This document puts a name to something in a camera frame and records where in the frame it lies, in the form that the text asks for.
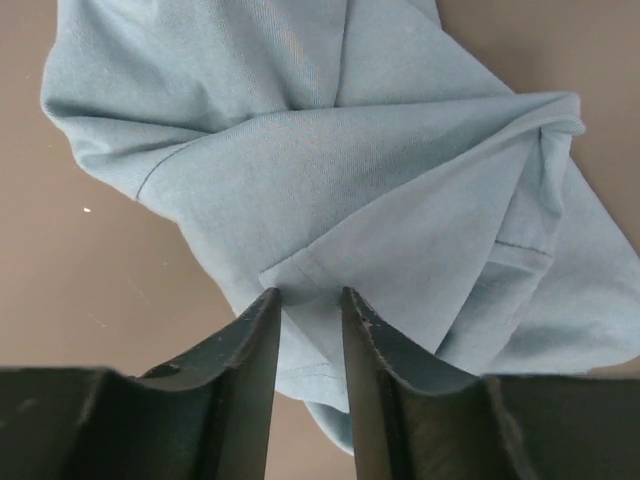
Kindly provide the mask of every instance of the light blue cloth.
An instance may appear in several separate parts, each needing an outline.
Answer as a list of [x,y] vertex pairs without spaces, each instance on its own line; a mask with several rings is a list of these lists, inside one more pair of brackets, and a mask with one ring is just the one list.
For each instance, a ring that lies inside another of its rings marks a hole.
[[61,0],[42,103],[235,312],[282,289],[277,389],[347,451],[345,285],[475,374],[640,353],[640,261],[569,158],[578,98],[514,95],[433,0]]

